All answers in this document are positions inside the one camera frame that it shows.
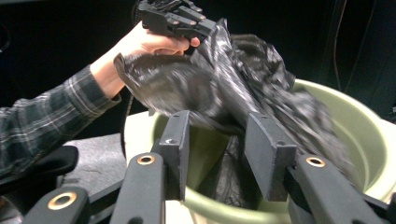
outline dark background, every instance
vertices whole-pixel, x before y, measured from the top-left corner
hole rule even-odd
[[[297,78],[344,91],[389,119],[396,99],[396,1],[193,2],[213,21],[226,18],[232,34],[255,34],[275,45]],[[133,3],[0,5],[0,22],[11,37],[9,48],[0,53],[0,106],[36,97],[100,57],[132,29]],[[0,32],[0,43],[5,40]],[[122,123],[125,104],[106,112],[78,138],[118,132],[115,124]]]

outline light green bucket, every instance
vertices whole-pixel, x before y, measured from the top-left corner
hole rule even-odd
[[[296,80],[295,88],[305,87],[329,107],[336,134],[349,149],[352,161],[357,166],[362,190],[385,201],[395,184],[396,152],[390,150],[387,137],[380,126],[380,117],[365,105],[333,89],[302,80]],[[129,134],[127,157],[150,151],[154,140],[161,136],[166,118],[157,114],[147,118],[135,118],[145,123],[138,132]],[[227,146],[228,136],[191,127],[191,152],[189,163],[186,202],[192,213],[205,220],[204,223],[290,223],[286,203],[262,202],[258,211],[232,207],[211,200],[195,189],[213,167],[222,150]]]

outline plaid shirt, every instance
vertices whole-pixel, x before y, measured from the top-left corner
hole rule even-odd
[[[23,172],[119,101],[105,97],[87,66],[35,99],[0,108],[0,177]]]

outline black plastic bag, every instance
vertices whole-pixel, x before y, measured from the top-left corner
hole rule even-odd
[[[275,48],[255,35],[230,36],[225,21],[219,21],[191,56],[119,55],[115,65],[133,96],[148,108],[165,116],[190,110],[193,125],[239,136],[244,135],[248,112],[266,114],[296,142],[299,155],[324,156],[351,183],[359,183],[347,149],[332,132],[326,106],[307,91],[290,92],[294,75],[286,70]],[[248,186],[235,178],[241,176],[242,160],[223,162],[226,160],[223,157],[219,163],[228,166],[221,167],[230,171],[224,173],[228,176],[211,172],[207,179],[223,178],[233,187],[218,179],[212,181],[211,192],[204,188],[205,195],[251,208],[255,202],[241,193]],[[217,197],[217,192],[229,195]]]
[[[245,137],[233,135],[198,192],[228,205],[256,209],[261,192],[244,155]]]

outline brass grommet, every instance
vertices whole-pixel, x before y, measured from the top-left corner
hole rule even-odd
[[[308,162],[308,164],[310,164],[312,166],[316,166],[316,167],[324,167],[326,165],[326,162],[324,162],[323,160],[316,158],[316,157],[308,157],[308,158],[306,158],[306,162]]]
[[[64,202],[58,201],[59,199],[61,199],[63,197],[66,197],[68,199]],[[49,201],[48,208],[50,210],[60,210],[60,209],[66,208],[67,206],[72,204],[76,200],[76,198],[77,198],[77,194],[75,192],[66,192],[66,193],[59,194]]]
[[[153,156],[142,156],[139,159],[137,159],[137,163],[140,165],[149,165],[152,164],[155,161],[155,157]]]

